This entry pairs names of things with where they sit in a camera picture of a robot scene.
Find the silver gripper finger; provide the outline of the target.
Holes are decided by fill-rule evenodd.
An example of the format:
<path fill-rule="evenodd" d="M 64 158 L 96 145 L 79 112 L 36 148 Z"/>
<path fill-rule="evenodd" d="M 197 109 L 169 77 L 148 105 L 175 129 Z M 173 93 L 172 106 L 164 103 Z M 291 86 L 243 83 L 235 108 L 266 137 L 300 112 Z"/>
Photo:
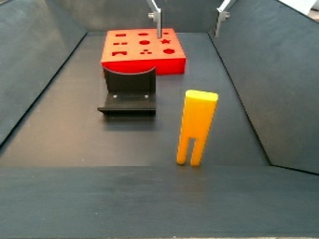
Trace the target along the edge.
<path fill-rule="evenodd" d="M 161 38 L 161 9 L 159 8 L 155 0 L 145 0 L 151 12 L 148 13 L 148 18 L 153 20 L 157 30 L 157 38 Z"/>
<path fill-rule="evenodd" d="M 219 37 L 222 23 L 231 17 L 230 8 L 235 0 L 223 0 L 220 6 L 216 8 L 216 28 L 214 36 Z"/>

